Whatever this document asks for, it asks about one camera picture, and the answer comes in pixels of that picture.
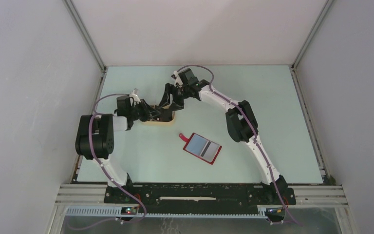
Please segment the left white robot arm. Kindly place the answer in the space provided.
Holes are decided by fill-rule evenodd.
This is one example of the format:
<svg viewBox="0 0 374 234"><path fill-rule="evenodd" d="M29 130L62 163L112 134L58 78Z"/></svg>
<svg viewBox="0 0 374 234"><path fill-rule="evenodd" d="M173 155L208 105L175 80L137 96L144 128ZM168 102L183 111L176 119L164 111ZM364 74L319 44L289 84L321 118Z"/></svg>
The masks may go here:
<svg viewBox="0 0 374 234"><path fill-rule="evenodd" d="M161 115L159 108L134 95L116 96L112 114L94 112L80 118L75 140L78 155L98 164L112 187L118 187L115 196L123 203L134 198L134 189L127 185L128 173L110 155L114 151L114 133L129 131L136 121L147 122Z"/></svg>

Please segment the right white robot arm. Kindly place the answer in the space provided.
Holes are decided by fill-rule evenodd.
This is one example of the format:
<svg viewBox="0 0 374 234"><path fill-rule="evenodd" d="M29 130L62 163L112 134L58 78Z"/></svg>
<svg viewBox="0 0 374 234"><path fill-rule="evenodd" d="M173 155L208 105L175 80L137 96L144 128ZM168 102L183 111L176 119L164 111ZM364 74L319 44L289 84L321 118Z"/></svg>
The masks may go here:
<svg viewBox="0 0 374 234"><path fill-rule="evenodd" d="M159 107L171 111L184 108L185 100L195 98L198 101L220 107L225 112L229 136L235 142L245 143L254 155L262 173L264 199L271 204L278 203L288 184L284 176L275 168L264 149L258 131L258 123L248 101L237 101L222 94L213 86L212 81L199 80L186 65L172 75L174 83L167 83Z"/></svg>

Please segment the beige oval tray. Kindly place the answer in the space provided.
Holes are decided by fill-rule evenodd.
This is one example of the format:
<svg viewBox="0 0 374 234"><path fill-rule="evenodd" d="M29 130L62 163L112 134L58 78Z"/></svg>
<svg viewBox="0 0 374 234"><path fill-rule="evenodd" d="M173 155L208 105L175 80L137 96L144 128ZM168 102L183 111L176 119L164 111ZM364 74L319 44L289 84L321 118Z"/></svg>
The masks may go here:
<svg viewBox="0 0 374 234"><path fill-rule="evenodd" d="M159 108L157 105L152 105L152 108L160 112L160 115L153 119L142 122L145 125L150 126L170 126L175 122L175 112L169 110L169 105Z"/></svg>

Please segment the red card holder wallet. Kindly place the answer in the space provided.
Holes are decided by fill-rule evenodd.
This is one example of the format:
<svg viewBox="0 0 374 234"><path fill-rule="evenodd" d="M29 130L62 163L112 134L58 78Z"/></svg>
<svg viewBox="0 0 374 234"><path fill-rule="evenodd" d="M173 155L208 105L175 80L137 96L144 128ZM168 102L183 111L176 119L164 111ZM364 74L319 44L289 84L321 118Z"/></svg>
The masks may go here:
<svg viewBox="0 0 374 234"><path fill-rule="evenodd" d="M196 158L213 165L222 146L211 141L197 133L192 133L190 137L186 137L180 133L179 138L185 142L183 150Z"/></svg>

